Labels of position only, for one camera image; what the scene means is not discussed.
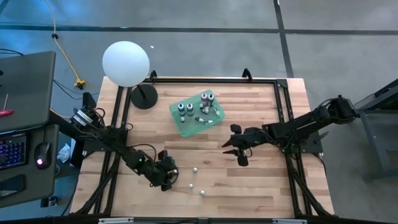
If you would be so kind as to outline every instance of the white spherical lamp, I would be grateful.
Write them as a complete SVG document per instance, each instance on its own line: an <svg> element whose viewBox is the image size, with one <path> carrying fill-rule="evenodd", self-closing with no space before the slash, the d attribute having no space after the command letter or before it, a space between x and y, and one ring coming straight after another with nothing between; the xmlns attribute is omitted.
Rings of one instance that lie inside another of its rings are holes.
<svg viewBox="0 0 398 224"><path fill-rule="evenodd" d="M135 43L120 41L110 45L102 58L105 75L123 87L136 86L131 101L139 109L148 109L157 102L157 91L152 85L140 85L149 73L149 58Z"/></svg>

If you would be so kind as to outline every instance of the white ball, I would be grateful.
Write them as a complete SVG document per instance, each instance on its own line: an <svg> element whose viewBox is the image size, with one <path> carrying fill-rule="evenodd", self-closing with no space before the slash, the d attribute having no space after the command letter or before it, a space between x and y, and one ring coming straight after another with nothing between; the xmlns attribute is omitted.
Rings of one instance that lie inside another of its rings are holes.
<svg viewBox="0 0 398 224"><path fill-rule="evenodd" d="M135 43L120 41L110 45L102 58L105 75L115 84L132 87L148 76L149 58Z"/></svg>

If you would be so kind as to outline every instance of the red object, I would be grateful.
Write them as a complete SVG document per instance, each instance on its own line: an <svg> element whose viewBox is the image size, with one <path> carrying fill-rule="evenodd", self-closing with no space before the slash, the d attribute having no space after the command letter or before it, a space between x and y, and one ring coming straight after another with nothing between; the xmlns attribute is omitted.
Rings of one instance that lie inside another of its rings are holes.
<svg viewBox="0 0 398 224"><path fill-rule="evenodd" d="M13 110L0 110L0 117L2 116L8 116L10 114L13 114Z"/></svg>

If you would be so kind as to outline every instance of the yellow cable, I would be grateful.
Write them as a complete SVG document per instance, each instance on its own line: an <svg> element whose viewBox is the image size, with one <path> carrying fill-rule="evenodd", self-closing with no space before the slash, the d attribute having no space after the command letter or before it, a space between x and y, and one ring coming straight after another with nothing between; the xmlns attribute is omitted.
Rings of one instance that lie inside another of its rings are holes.
<svg viewBox="0 0 398 224"><path fill-rule="evenodd" d="M55 113L56 115L60 116L61 118L70 118L70 116L64 116L64 115L60 115L58 114L55 110L53 110L52 108L50 109L50 111L52 111L53 113Z"/></svg>
<svg viewBox="0 0 398 224"><path fill-rule="evenodd" d="M57 23L55 22L54 12L53 12L53 10L52 10L52 8L51 8L49 2L48 2L47 0L44 0L44 1L45 1L45 3L47 4L47 6L49 7L49 9L50 9L50 11L51 11L52 22L53 22L53 26L54 26L54 34L57 34ZM74 74L76 75L77 82L80 82L81 79L79 78L79 76L78 76L78 74L77 74L75 68L73 67L72 63L70 63L68 56L67 56L66 53L63 51L63 49L61 48L61 46L58 44L57 39L56 39L55 37L54 37L53 39L54 39L54 41L55 41L55 44L56 44L56 45L58 46L58 48L61 50L63 56L65 56L65 59L67 60L69 66L72 68Z"/></svg>

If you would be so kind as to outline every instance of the computer mouse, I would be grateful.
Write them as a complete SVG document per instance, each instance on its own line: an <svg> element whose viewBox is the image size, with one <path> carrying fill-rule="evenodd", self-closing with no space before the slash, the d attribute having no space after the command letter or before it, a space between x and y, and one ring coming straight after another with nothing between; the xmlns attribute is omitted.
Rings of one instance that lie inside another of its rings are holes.
<svg viewBox="0 0 398 224"><path fill-rule="evenodd" d="M51 150L49 142L42 142L35 148L34 159L36 167L47 169L51 165Z"/></svg>

